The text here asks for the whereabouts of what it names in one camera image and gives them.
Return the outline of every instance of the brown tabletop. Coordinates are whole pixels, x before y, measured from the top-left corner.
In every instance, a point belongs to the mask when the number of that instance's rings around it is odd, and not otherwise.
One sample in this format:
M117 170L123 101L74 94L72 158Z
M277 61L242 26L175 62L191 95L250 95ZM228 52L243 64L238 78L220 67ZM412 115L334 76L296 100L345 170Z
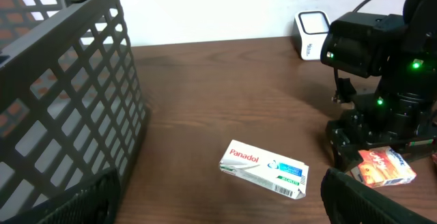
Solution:
M117 223L329 223L320 197L333 165L324 129L341 113L330 101L332 68L300 60L288 38L133 53L152 118ZM362 88L378 79L352 81ZM307 164L307 196L289 199L221 172L232 139ZM437 221L432 161L410 165L418 174L413 183L377 190Z

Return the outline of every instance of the red and yellow package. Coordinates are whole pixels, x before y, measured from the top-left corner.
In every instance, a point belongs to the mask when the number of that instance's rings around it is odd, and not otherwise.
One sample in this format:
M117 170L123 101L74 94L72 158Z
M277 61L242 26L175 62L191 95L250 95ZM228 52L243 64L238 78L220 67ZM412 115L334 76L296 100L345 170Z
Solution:
M363 162L351 170L352 176L366 186L378 187L410 183L416 173L400 154L389 146L358 151Z

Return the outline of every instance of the small white device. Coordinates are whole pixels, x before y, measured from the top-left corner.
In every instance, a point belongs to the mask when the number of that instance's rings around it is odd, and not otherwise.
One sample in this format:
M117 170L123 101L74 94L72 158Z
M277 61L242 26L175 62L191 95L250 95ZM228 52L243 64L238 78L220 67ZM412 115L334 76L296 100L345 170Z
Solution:
M295 15L292 40L300 58L320 60L320 53L329 32L329 25L329 19L323 11L306 11Z

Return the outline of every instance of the gray basket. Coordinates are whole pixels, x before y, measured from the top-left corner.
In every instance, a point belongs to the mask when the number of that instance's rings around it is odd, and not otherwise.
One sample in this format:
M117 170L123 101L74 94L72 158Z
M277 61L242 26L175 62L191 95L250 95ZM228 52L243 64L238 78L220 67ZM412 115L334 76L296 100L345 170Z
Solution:
M0 50L67 5L65 0L0 0Z
M107 167L124 188L143 140L119 0L72 2L0 54L0 221Z

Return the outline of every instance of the white wall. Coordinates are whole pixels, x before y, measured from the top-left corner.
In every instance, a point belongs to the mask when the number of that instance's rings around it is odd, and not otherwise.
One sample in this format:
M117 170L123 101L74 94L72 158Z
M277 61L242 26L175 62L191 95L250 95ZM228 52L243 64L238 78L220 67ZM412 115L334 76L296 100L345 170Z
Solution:
M295 13L335 20L362 0L121 0L133 46L289 35ZM401 14L405 0L373 0L362 11Z

